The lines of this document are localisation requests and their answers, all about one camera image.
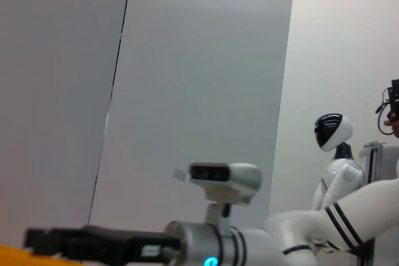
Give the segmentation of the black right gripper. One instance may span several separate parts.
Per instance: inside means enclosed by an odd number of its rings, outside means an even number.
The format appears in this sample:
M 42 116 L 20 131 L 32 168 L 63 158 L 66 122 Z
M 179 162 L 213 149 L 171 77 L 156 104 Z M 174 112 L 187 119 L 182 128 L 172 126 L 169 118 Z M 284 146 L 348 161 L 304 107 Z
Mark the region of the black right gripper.
M 84 256 L 66 241 L 83 232 Z M 99 226 L 73 228 L 28 228 L 24 245 L 36 255 L 60 256 L 103 264 L 167 264 L 181 249 L 181 241 L 164 232 L 116 230 Z

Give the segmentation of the bystander hand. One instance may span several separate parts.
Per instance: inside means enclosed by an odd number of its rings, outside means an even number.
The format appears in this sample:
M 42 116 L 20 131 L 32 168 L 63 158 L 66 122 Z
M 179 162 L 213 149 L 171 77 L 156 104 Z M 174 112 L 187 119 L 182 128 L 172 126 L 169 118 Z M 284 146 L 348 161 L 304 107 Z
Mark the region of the bystander hand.
M 395 117 L 391 117 L 390 119 L 385 120 L 385 126 L 390 126 L 392 129 L 392 133 L 396 138 L 399 138 L 399 121 Z

